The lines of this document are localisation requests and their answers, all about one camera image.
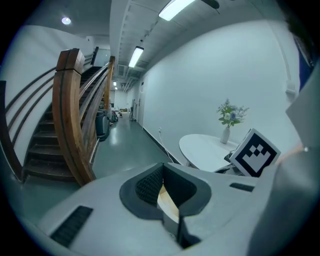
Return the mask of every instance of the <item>flowers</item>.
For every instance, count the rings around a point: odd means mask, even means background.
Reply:
[[[243,123],[248,109],[248,107],[245,108],[244,106],[237,107],[235,105],[231,105],[227,98],[224,104],[221,104],[217,110],[217,113],[223,115],[223,117],[219,118],[219,121],[221,121],[223,125],[227,125],[228,128],[230,128],[230,126]]]

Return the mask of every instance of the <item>ceiling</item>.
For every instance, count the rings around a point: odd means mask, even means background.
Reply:
[[[122,25],[117,74],[120,77],[125,76],[127,81],[130,77],[140,77],[161,49],[195,24],[212,16],[221,15],[230,8],[251,5],[252,3],[263,4],[270,0],[217,1],[220,7],[214,9],[205,2],[196,0],[171,21],[167,21],[158,15],[169,0],[131,0]],[[144,52],[132,70],[128,68],[128,65],[136,46],[143,47]]]
[[[111,2],[112,0],[44,0],[26,24],[61,30],[81,37],[105,37],[109,40]],[[63,17],[69,17],[72,23],[64,25],[61,22]]]

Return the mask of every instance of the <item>baseboard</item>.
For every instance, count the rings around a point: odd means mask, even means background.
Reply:
[[[159,141],[157,141],[155,137],[153,137],[144,127],[143,130],[166,155],[169,154],[175,164],[182,165],[172,154],[170,154],[170,152],[167,153],[166,149],[159,143]]]

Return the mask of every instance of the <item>curved wooden railing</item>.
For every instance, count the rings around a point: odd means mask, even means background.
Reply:
[[[85,56],[85,64],[84,65],[88,65],[91,64],[92,61],[94,61],[94,56],[95,53],[89,54],[87,56]],[[44,88],[45,86],[47,86],[53,79],[54,76],[49,77],[46,81],[44,81],[40,86],[36,87],[34,89],[34,91],[27,97],[27,99],[25,99],[22,104],[20,105],[20,107],[18,108],[18,110],[14,113],[12,119],[9,121],[9,123],[7,124],[7,118],[6,118],[6,114],[11,110],[11,108],[13,107],[13,105],[15,103],[17,103],[18,99],[20,99],[24,93],[28,90],[31,89],[35,86],[35,84],[40,81],[42,78],[44,78],[46,75],[48,75],[49,73],[51,73],[52,71],[54,71],[57,67],[52,67],[49,70],[47,70],[46,72],[42,73],[41,75],[39,75],[37,78],[35,78],[33,81],[31,81],[29,84],[27,84],[26,87],[24,87],[16,96],[13,97],[13,99],[7,104],[7,106],[5,106],[5,90],[6,90],[6,83],[5,81],[1,81],[1,86],[0,86],[0,121],[1,121],[1,131],[0,131],[0,140],[1,140],[1,144],[3,146],[4,149],[4,153],[5,156],[13,170],[13,173],[15,174],[15,176],[17,177],[18,180],[22,181],[22,165],[20,164],[18,157],[15,153],[14,150],[14,146],[17,142],[17,138],[26,122],[26,120],[28,119],[29,115],[31,114],[31,112],[33,111],[33,109],[37,106],[37,104],[39,103],[39,101],[53,88],[53,84],[49,85],[48,88],[46,90],[44,90],[42,92],[41,95],[39,95],[34,103],[29,107],[29,109],[27,110],[27,112],[24,114],[21,122],[19,123],[16,131],[14,132],[13,138],[12,140],[10,139],[10,131],[13,128],[13,125],[15,124],[15,122],[17,121],[17,118],[22,114],[23,110],[25,109],[25,107],[27,106],[27,104],[35,98],[35,96],[37,95],[37,93]]]
[[[96,178],[90,164],[90,155],[97,143],[95,118],[103,95],[109,95],[107,90],[110,90],[114,58],[80,88],[84,62],[79,49],[62,51],[52,94],[52,114],[58,142],[71,173],[81,186]],[[79,99],[101,74],[79,109]]]

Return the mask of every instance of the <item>white round table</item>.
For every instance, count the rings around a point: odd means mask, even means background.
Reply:
[[[180,150],[190,164],[212,173],[230,164],[224,158],[237,146],[230,141],[223,144],[220,138],[203,134],[189,134],[179,141]]]

